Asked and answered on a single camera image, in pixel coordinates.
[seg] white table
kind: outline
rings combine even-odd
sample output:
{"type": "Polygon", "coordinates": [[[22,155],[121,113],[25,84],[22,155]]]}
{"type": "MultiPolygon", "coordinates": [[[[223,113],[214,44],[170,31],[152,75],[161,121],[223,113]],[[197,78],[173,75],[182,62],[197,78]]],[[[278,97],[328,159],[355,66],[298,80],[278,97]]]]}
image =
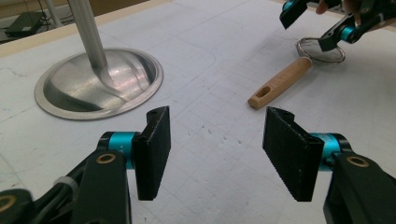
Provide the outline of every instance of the white table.
{"type": "MultiPolygon", "coordinates": [[[[57,119],[35,103],[41,75],[84,51],[73,26],[1,46],[9,53],[0,58],[0,190],[25,188],[38,198],[94,151],[104,132],[142,131],[146,112],[170,105],[172,149],[154,202],[137,200],[128,172],[134,223],[325,223],[331,173],[319,173],[312,203],[295,202],[262,150],[265,108],[247,99],[298,57],[297,40],[322,35],[340,18],[307,10],[285,31],[281,6],[162,0],[105,15],[113,17],[99,22],[105,48],[142,49],[164,69],[151,99],[112,119],[57,119]]],[[[379,30],[341,43],[344,63],[312,68],[269,105],[294,113],[309,132],[343,134],[396,176],[395,38],[379,30]]]]}

